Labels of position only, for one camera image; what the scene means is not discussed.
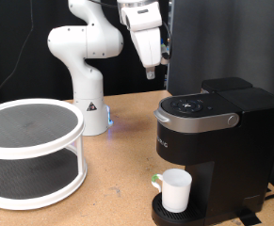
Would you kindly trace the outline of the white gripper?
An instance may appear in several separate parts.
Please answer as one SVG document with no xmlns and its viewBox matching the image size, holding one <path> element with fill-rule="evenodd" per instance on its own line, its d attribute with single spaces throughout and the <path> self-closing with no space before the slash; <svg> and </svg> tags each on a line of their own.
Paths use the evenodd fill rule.
<svg viewBox="0 0 274 226">
<path fill-rule="evenodd" d="M 166 65 L 169 62 L 169 50 L 161 42 L 158 27 L 130 32 L 133 44 L 137 49 L 138 56 L 149 80 L 155 79 L 155 66 Z"/>
</svg>

